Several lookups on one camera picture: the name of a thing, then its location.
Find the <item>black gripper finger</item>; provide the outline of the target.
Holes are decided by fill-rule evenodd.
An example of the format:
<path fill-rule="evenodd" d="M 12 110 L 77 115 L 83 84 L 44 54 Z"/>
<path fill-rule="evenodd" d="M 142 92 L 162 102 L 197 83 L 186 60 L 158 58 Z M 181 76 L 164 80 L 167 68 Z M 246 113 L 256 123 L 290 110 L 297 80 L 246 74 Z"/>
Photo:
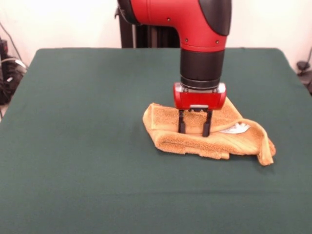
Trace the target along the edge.
<path fill-rule="evenodd" d="M 178 132 L 181 134 L 186 133 L 186 125 L 184 122 L 184 110 L 178 111 Z"/>
<path fill-rule="evenodd" d="M 203 132 L 202 132 L 203 137 L 208 137 L 210 135 L 212 114 L 213 114 L 212 111 L 207 111 L 206 121 L 203 124 Z"/>

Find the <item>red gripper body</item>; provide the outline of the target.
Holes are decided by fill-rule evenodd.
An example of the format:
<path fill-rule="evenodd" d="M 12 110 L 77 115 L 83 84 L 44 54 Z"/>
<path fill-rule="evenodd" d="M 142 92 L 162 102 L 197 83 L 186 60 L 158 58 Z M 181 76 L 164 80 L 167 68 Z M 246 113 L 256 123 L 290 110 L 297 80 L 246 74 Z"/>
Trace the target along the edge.
<path fill-rule="evenodd" d="M 194 90 L 176 82 L 173 86 L 175 108 L 178 110 L 207 109 L 220 110 L 226 100 L 226 85 L 210 90 Z"/>

